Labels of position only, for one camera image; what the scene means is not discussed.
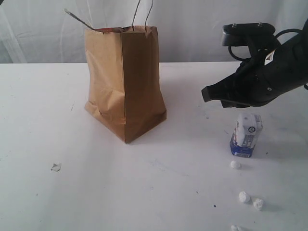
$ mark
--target blue carton bottom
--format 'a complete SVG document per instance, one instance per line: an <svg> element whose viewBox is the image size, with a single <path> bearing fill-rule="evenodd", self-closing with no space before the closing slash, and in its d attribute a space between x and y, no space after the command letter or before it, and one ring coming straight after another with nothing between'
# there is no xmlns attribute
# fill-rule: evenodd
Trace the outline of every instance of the blue carton bottom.
<svg viewBox="0 0 308 231"><path fill-rule="evenodd" d="M238 157L245 157L250 158L252 156L252 152L254 151L253 148L247 148L247 147L240 147L237 146L237 142L233 138L234 135L232 135L231 141L230 141L230 148L232 155L238 156Z"/></svg>

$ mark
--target cotton ball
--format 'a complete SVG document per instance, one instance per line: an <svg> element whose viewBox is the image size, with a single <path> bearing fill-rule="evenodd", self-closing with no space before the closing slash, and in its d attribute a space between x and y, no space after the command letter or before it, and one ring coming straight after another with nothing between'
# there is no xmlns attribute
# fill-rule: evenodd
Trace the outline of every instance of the cotton ball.
<svg viewBox="0 0 308 231"><path fill-rule="evenodd" d="M250 201L250 196L246 192L240 192L239 200L242 203L248 203Z"/></svg>
<svg viewBox="0 0 308 231"><path fill-rule="evenodd" d="M241 227L238 227L236 225L231 225L231 231L243 231Z"/></svg>
<svg viewBox="0 0 308 231"><path fill-rule="evenodd" d="M231 168L234 168L234 169L240 169L241 168L241 163L235 161L235 160L232 160L231 163L230 163L230 166Z"/></svg>
<svg viewBox="0 0 308 231"><path fill-rule="evenodd" d="M254 207L257 210L260 211L262 209L263 205L264 205L264 201L262 199L257 198L257 199L254 200Z"/></svg>

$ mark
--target white curtain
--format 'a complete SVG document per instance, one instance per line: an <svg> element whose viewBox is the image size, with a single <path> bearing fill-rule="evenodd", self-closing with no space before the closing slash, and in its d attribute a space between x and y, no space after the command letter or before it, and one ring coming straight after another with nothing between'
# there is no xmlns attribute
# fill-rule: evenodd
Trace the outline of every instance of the white curtain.
<svg viewBox="0 0 308 231"><path fill-rule="evenodd" d="M0 6L0 63L84 63L84 26L129 26L138 0L4 0ZM141 0L143 25L151 0ZM301 29L308 0L154 0L148 24L158 27L161 62L231 61L220 44L221 28L267 22L276 31ZM234 49L248 56L244 48Z"/></svg>

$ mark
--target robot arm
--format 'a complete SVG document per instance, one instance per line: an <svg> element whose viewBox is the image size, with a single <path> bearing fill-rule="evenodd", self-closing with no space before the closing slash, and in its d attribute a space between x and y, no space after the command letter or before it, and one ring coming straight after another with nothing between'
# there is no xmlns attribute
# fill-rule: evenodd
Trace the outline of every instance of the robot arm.
<svg viewBox="0 0 308 231"><path fill-rule="evenodd" d="M223 28L223 46L242 61L236 72L202 90L205 102L220 100L223 107L260 107L308 82L308 20L303 30L289 29L273 35L270 24L233 24ZM288 32L296 36L280 44ZM248 46L251 58L236 57L232 46Z"/></svg>

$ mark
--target white tabletop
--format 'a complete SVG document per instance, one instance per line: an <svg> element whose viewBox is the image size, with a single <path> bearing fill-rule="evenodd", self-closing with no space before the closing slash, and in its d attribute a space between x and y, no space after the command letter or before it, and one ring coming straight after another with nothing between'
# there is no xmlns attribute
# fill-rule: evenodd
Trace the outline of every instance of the white tabletop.
<svg viewBox="0 0 308 231"><path fill-rule="evenodd" d="M124 144L83 108L87 64L0 64L0 230L307 230L308 91L261 108L204 103L201 89L238 65L161 64L167 121ZM250 159L229 147L244 111L264 125Z"/></svg>

